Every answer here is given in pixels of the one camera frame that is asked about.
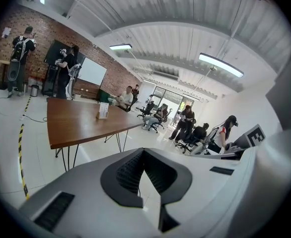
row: small sign on table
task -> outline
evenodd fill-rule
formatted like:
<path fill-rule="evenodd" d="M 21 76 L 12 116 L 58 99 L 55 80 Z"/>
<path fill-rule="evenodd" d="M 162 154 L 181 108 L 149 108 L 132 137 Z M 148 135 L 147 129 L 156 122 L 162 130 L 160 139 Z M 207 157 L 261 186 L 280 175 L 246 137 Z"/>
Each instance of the small sign on table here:
<path fill-rule="evenodd" d="M 106 119 L 108 117 L 109 103 L 101 102 L 99 112 L 97 113 L 97 119 Z"/>

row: trash can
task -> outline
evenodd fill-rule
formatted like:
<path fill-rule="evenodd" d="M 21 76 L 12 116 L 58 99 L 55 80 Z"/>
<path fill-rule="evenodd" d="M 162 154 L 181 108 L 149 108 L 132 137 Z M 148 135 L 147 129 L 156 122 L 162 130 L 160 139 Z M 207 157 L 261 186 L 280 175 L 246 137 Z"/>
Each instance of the trash can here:
<path fill-rule="evenodd" d="M 32 97 L 36 97 L 37 96 L 37 92 L 39 90 L 39 86 L 38 85 L 32 85 L 32 89 L 31 89 L 31 96 Z"/>

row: black backpack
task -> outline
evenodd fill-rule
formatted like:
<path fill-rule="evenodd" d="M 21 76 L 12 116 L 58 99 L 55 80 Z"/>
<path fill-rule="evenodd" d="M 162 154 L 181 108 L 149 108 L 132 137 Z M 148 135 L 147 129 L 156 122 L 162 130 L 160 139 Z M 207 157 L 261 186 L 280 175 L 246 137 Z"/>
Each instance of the black backpack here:
<path fill-rule="evenodd" d="M 26 47 L 26 43 L 29 41 L 30 39 L 27 38 L 26 40 L 23 40 L 23 36 L 20 36 L 19 41 L 15 44 L 14 48 L 13 48 L 13 52 L 11 55 L 11 61 L 21 61 L 21 59 L 23 58 L 25 52 L 25 47 Z"/>

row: yellow and black tape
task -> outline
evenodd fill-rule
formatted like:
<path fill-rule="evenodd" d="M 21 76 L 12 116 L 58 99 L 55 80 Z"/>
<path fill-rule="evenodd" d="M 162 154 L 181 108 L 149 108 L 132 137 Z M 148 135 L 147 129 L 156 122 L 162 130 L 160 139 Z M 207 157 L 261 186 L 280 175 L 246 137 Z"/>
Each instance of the yellow and black tape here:
<path fill-rule="evenodd" d="M 24 194 L 25 194 L 26 199 L 28 199 L 29 194 L 28 194 L 26 183 L 25 183 L 24 172 L 23 172 L 23 167 L 22 167 L 22 133 L 23 133 L 23 128 L 24 128 L 24 124 L 22 124 L 22 126 L 21 126 L 20 135 L 18 137 L 18 158 L 19 158 L 19 162 L 20 162 L 23 190 L 24 190 Z"/>
<path fill-rule="evenodd" d="M 27 104 L 26 104 L 26 107 L 25 107 L 25 110 L 24 110 L 24 112 L 26 112 L 26 111 L 27 111 L 27 108 L 28 108 L 28 105 L 29 105 L 30 101 L 31 101 L 31 96 L 30 96 L 30 98 L 28 98 L 28 101 L 27 101 Z"/>

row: white ceiling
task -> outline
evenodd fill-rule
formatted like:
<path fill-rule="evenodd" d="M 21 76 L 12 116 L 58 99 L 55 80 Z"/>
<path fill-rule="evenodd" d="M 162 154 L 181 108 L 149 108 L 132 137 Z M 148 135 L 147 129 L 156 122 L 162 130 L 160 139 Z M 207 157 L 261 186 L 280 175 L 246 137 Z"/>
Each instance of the white ceiling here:
<path fill-rule="evenodd" d="M 132 54 L 113 57 L 141 78 L 192 93 L 211 67 L 198 60 L 200 53 L 244 72 L 242 78 L 220 68 L 210 73 L 193 94 L 206 100 L 273 78 L 291 54 L 290 26 L 263 0 L 46 0 L 45 6 L 105 46 L 130 43 Z"/>

